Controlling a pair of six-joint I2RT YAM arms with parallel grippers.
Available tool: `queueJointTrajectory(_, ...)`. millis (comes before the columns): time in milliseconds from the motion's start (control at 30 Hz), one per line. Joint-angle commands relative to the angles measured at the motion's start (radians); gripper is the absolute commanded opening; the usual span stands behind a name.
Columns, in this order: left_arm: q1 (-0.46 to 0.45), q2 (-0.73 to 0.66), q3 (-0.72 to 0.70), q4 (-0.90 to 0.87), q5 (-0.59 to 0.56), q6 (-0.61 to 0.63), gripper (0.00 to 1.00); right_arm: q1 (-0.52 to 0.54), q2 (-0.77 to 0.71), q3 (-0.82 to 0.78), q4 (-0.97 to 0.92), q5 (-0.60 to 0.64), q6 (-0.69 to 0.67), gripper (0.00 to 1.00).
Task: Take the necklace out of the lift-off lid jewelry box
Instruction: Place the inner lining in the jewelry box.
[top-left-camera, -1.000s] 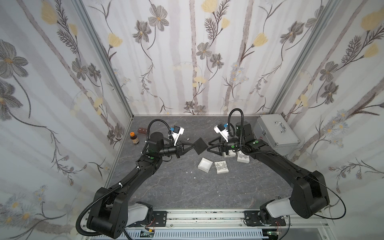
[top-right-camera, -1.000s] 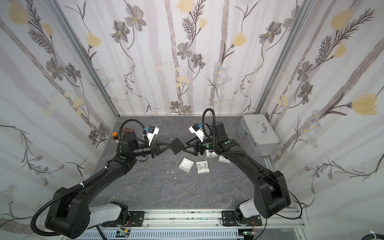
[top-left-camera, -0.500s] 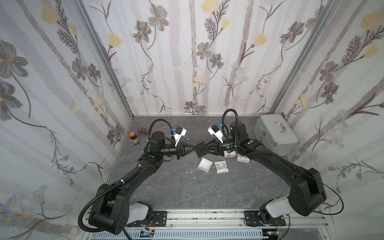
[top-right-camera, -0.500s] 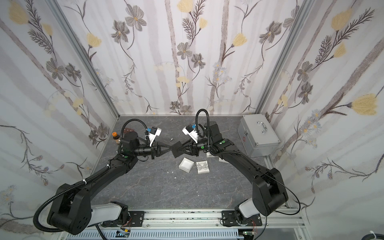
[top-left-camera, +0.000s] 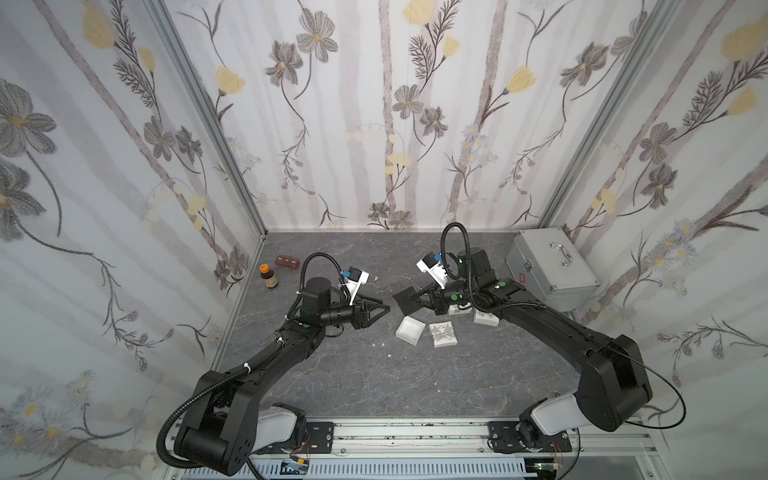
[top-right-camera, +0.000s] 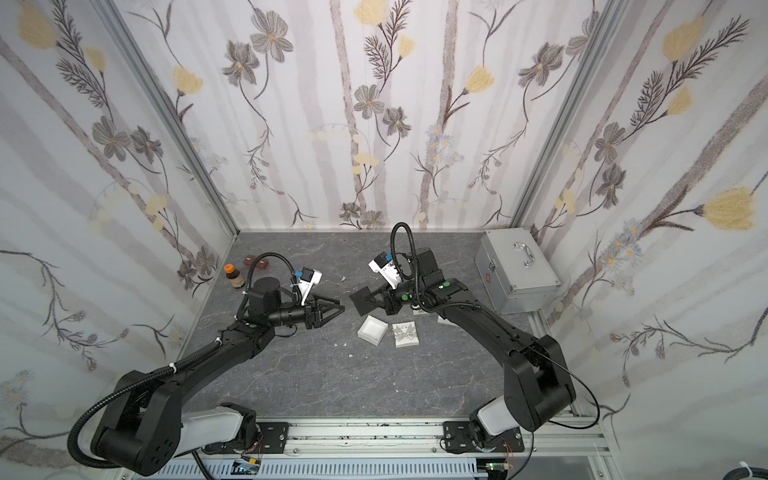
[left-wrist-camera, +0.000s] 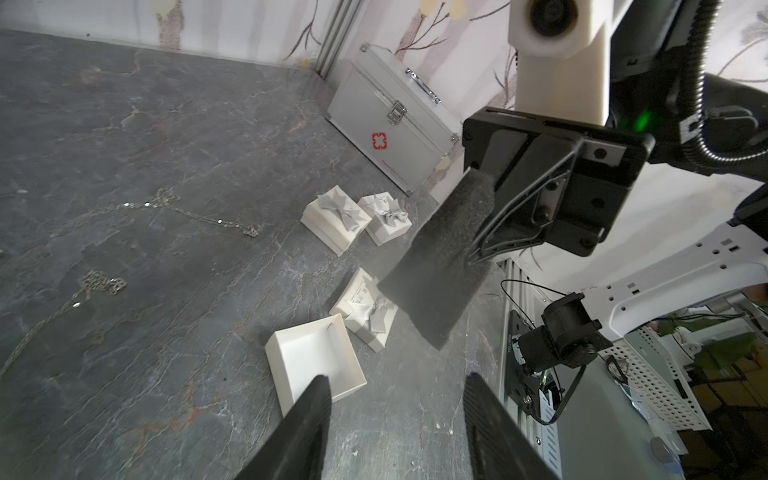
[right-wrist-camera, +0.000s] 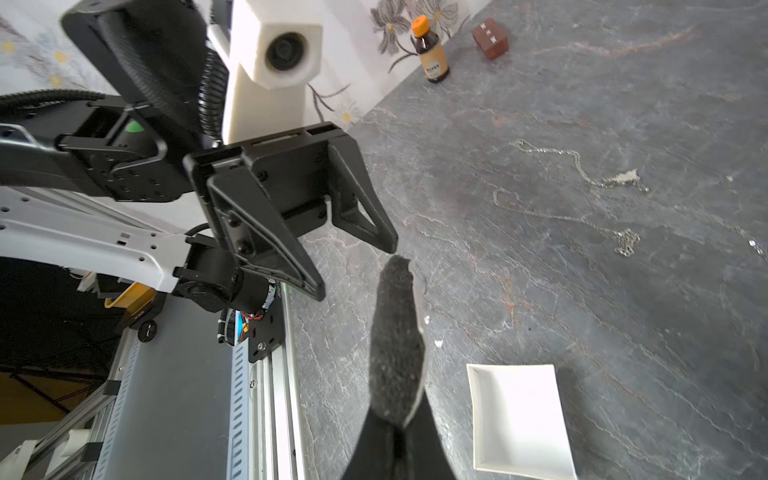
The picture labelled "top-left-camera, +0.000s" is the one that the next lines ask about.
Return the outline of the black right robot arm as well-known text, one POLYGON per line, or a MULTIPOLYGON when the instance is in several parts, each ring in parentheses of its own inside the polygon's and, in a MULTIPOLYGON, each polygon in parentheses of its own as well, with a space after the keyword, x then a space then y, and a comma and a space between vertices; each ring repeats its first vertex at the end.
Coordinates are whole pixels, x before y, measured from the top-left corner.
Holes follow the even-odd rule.
POLYGON ((462 287, 458 302, 523 328, 564 358, 579 374, 576 390, 544 400, 529 409, 526 419, 547 435, 592 425, 613 432, 633 422, 653 399, 649 374, 672 389, 682 409, 680 419, 667 425, 638 422, 638 427, 671 430, 683 424, 688 405, 673 382, 647 366, 637 343, 620 335, 609 337, 581 325, 544 305, 519 283, 498 279, 487 254, 471 246, 465 226, 447 224, 440 236, 440 256, 452 258, 457 270, 446 266, 448 277, 462 287))

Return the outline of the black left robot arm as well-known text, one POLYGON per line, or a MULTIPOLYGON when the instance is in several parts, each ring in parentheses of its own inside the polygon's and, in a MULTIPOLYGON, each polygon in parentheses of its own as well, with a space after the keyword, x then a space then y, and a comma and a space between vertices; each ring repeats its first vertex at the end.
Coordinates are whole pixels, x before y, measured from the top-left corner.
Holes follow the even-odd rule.
POLYGON ((341 268, 327 253, 310 254, 275 340, 241 365, 210 370, 198 380, 192 396, 159 429, 160 460, 177 469, 236 474, 261 448, 260 404, 271 387, 318 349, 329 327, 366 329, 389 313, 383 301, 359 293, 368 278, 359 268, 341 268))

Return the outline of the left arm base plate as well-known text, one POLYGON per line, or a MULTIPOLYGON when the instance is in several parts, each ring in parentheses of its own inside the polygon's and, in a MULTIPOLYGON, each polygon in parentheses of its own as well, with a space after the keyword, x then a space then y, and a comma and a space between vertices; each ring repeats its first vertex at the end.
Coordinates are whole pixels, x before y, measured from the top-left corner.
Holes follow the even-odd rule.
POLYGON ((280 450, 291 455, 330 454, 334 443, 333 422, 309 422, 297 430, 280 450))

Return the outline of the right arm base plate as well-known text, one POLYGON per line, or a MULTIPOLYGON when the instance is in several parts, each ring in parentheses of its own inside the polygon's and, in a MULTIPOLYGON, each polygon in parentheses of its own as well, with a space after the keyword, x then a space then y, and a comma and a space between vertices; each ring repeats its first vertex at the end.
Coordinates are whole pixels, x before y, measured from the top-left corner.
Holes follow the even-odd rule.
POLYGON ((528 421, 491 421, 488 445, 494 453, 570 453, 573 451, 566 432, 547 436, 528 421))

